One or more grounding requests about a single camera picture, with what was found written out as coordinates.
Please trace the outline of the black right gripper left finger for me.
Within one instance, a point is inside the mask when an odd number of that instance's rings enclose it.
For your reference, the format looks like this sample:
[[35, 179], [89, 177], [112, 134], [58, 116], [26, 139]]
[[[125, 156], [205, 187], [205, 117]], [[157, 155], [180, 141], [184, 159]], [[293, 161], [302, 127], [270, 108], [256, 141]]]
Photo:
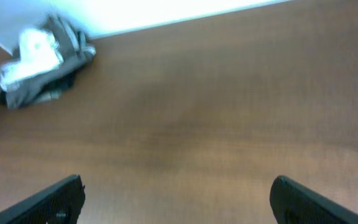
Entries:
[[85, 203], [85, 186], [70, 175], [0, 212], [0, 224], [76, 224]]

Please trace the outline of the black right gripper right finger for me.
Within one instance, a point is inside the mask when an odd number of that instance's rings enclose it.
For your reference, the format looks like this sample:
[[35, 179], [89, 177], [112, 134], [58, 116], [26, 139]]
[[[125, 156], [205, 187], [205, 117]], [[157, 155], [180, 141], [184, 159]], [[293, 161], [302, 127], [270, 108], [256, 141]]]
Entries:
[[279, 224], [358, 224], [358, 214], [284, 175], [274, 180], [269, 202]]

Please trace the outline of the white polo shirt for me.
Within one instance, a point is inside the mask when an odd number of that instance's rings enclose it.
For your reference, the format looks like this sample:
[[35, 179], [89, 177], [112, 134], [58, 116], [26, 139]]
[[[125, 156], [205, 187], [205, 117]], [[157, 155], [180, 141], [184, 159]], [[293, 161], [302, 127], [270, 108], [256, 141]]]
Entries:
[[19, 58], [0, 66], [0, 87], [3, 91], [18, 89], [19, 82], [54, 70], [64, 62], [59, 43], [52, 32], [24, 29], [19, 35]]

